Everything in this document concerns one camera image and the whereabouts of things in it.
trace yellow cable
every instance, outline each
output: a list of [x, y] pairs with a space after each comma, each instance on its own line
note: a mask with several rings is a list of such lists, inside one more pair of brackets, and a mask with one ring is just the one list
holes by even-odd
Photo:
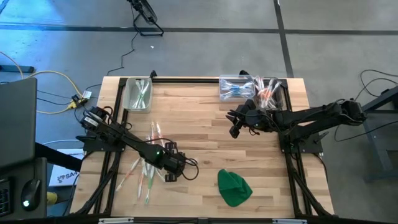
[[[18, 68], [18, 71], [19, 71], [19, 73], [21, 74], [21, 78], [22, 78], [22, 79], [25, 79], [24, 73], [22, 72], [22, 70], [21, 70], [20, 66], [17, 64], [17, 62], [14, 61], [10, 56], [6, 55], [5, 53], [3, 53], [3, 52], [1, 52], [1, 51], [0, 51], [0, 54], [6, 56], [9, 60], [11, 60], [11, 61], [14, 63], [14, 65]], [[35, 73], [29, 75], [29, 76], [26, 77], [26, 78], [30, 78], [30, 77], [33, 77], [33, 76], [35, 76], [35, 75], [41, 74], [41, 73], [55, 73], [55, 74], [64, 76], [64, 77], [67, 78], [67, 80], [73, 85], [73, 87], [75, 88], [77, 94], [79, 94], [80, 97], [83, 97], [83, 95], [80, 93], [79, 89], [76, 87], [75, 83], [74, 83], [66, 74], [63, 74], [63, 73], [60, 73], [60, 72], [56, 72], [56, 71], [46, 70], [46, 71], [41, 71], [41, 72], [35, 72]], [[36, 112], [42, 113], [42, 114], [59, 114], [59, 113], [65, 112], [65, 111], [67, 111], [67, 110], [69, 110], [69, 109], [71, 109], [71, 106], [70, 106], [70, 105], [67, 106], [64, 110], [61, 110], [61, 111], [46, 112], [46, 111], [39, 111], [39, 110], [37, 110]]]

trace clear plastic container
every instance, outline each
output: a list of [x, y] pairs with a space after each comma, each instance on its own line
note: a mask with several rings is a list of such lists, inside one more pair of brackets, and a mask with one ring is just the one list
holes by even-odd
[[[137, 86], [136, 81], [144, 81], [142, 88], [147, 89], [143, 96], [140, 96], [140, 88]], [[145, 107], [138, 106], [138, 102], [144, 102]], [[128, 78], [126, 82], [126, 89], [124, 91], [123, 103], [124, 109], [132, 113], [149, 113], [152, 106], [152, 79], [150, 78]]]
[[245, 102], [256, 95], [250, 75], [220, 75], [220, 101]]

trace green towel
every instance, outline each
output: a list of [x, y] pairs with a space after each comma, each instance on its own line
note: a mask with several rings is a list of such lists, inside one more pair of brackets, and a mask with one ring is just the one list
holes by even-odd
[[218, 190], [224, 201], [231, 207], [242, 204], [253, 193], [241, 176], [224, 169], [218, 172]]

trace desk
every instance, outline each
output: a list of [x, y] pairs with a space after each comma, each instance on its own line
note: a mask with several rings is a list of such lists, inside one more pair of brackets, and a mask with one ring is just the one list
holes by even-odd
[[[99, 93], [98, 106], [114, 106], [119, 77], [104, 77]], [[304, 81], [287, 79], [293, 110], [309, 107]], [[141, 167], [125, 181], [116, 192], [112, 209], [113, 217], [224, 217], [224, 218], [273, 218], [293, 217], [292, 199], [285, 157], [279, 149], [276, 133], [251, 136], [242, 129], [237, 139], [229, 135], [231, 122], [225, 118], [229, 109], [237, 103], [220, 103], [217, 83], [154, 83], [152, 111], [149, 114], [129, 113], [132, 133], [144, 139], [150, 132], [150, 122], [157, 121], [165, 138], [177, 141], [178, 148], [198, 160], [200, 173], [196, 180], [183, 177], [177, 182], [162, 183], [155, 176], [150, 201], [144, 205], [144, 196], [137, 201], [137, 183]], [[122, 108], [118, 121], [121, 120]], [[77, 211], [89, 199], [97, 187], [103, 152], [94, 152], [83, 161], [80, 178], [71, 212]], [[126, 148], [122, 154], [117, 185], [138, 157], [134, 150]], [[330, 213], [333, 213], [325, 172], [320, 161], [311, 154], [303, 154], [303, 164], [308, 188]], [[220, 169], [233, 171], [248, 182], [252, 196], [240, 206], [227, 206], [217, 188]], [[194, 176], [196, 169], [187, 166], [187, 176]], [[104, 209], [108, 190], [105, 189]], [[302, 194], [298, 191], [304, 211]]]

